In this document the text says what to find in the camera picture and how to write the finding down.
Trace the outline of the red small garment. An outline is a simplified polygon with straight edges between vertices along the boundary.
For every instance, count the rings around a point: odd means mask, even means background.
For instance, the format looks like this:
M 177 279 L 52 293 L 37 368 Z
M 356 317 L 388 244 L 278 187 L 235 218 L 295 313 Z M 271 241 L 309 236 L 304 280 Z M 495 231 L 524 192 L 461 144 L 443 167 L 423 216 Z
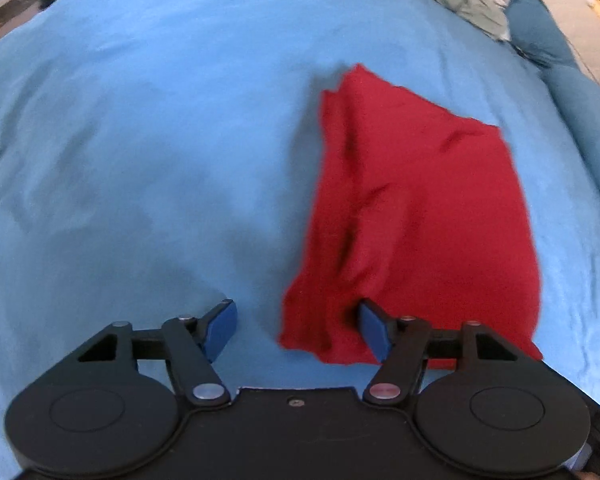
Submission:
M 456 116 L 364 66 L 321 100 L 324 157 L 280 344 L 369 363 L 363 299 L 395 318 L 493 328 L 538 358 L 541 275 L 500 130 Z

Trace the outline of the blue bed sheet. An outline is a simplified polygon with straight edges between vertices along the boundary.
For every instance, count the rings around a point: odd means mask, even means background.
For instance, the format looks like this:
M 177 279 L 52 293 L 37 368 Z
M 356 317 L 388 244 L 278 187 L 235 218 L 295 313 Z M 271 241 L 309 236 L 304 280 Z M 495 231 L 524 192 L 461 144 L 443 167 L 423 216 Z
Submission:
M 240 387 L 363 387 L 279 347 L 322 144 L 363 64 L 498 126 L 542 269 L 535 342 L 600 404 L 600 193 L 539 70 L 431 0 L 59 0 L 0 41 L 0 479 L 12 398 L 106 325 L 235 300 Z

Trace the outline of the blue rolled duvet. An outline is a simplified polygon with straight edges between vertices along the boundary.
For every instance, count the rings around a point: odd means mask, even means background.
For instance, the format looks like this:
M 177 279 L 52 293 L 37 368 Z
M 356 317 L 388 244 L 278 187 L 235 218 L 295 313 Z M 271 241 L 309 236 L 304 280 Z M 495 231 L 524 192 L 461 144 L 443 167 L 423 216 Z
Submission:
M 542 78 L 600 190 L 600 87 L 565 65 L 546 68 Z

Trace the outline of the blue pillow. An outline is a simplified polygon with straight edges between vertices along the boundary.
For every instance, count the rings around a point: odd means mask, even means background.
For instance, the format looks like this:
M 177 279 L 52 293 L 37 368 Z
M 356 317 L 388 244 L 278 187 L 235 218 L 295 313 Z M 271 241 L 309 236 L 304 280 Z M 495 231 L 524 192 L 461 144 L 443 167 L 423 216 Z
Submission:
M 509 0 L 505 9 L 510 42 L 532 63 L 578 68 L 566 36 L 543 0 Z

